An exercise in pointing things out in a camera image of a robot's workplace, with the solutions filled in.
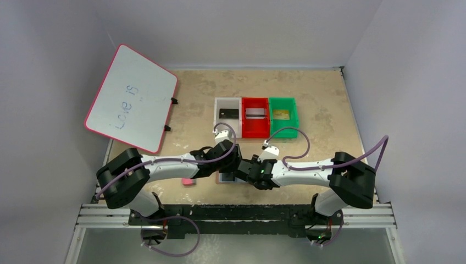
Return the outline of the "pink framed whiteboard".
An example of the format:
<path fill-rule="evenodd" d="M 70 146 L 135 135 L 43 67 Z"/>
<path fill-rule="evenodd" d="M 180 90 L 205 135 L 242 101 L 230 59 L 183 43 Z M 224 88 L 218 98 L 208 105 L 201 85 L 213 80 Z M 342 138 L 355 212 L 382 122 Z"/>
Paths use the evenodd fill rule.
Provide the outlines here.
<path fill-rule="evenodd" d="M 149 153 L 160 150 L 178 78 L 121 44 L 84 121 L 86 129 Z"/>

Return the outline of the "brown leather card holder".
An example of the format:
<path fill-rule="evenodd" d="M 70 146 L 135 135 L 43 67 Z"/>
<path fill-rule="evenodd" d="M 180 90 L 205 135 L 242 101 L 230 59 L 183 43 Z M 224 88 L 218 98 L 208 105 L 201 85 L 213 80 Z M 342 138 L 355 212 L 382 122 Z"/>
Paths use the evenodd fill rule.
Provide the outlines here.
<path fill-rule="evenodd" d="M 241 180 L 234 176 L 233 173 L 218 173 L 216 178 L 217 184 L 245 184 L 246 181 Z"/>

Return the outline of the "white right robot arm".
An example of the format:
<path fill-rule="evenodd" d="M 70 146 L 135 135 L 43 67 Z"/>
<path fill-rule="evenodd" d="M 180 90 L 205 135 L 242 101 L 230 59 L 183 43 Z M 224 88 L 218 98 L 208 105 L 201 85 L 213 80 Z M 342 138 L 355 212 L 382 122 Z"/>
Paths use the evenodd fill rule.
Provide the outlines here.
<path fill-rule="evenodd" d="M 346 152 L 336 152 L 333 158 L 317 162 L 242 159 L 234 175 L 259 190 L 288 185 L 327 187 L 326 192 L 313 197 L 308 210 L 310 220 L 316 224 L 347 206 L 373 207 L 376 170 Z"/>

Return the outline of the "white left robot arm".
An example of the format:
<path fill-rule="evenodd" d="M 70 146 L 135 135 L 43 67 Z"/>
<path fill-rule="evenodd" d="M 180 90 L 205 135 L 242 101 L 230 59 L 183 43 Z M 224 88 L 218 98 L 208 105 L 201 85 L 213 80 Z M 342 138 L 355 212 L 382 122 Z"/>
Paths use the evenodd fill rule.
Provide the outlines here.
<path fill-rule="evenodd" d="M 230 140 L 181 156 L 153 157 L 140 154 L 136 148 L 128 148 L 97 171 L 101 191 L 96 198 L 105 200 L 109 209 L 128 207 L 149 224 L 156 225 L 163 220 L 164 210 L 156 194 L 144 191 L 147 183 L 234 172 L 240 159 L 239 145 Z"/>

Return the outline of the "red plastic bin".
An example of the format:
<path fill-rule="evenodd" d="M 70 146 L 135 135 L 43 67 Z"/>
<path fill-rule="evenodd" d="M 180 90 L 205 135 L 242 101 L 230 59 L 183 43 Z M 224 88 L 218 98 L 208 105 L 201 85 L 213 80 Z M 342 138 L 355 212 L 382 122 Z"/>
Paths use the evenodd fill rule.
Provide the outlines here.
<path fill-rule="evenodd" d="M 242 103 L 242 137 L 249 139 L 265 139 L 270 135 L 269 101 L 266 97 L 243 97 Z M 265 108 L 264 119 L 246 119 L 246 108 Z"/>

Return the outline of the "pink eraser block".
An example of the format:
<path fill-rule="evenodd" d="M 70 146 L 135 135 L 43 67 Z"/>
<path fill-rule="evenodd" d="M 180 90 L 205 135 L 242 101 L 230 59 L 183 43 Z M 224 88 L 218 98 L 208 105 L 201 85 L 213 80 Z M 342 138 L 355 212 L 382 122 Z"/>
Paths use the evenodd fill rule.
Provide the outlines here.
<path fill-rule="evenodd" d="M 195 179 L 182 179 L 181 183 L 183 186 L 194 186 L 196 184 Z"/>

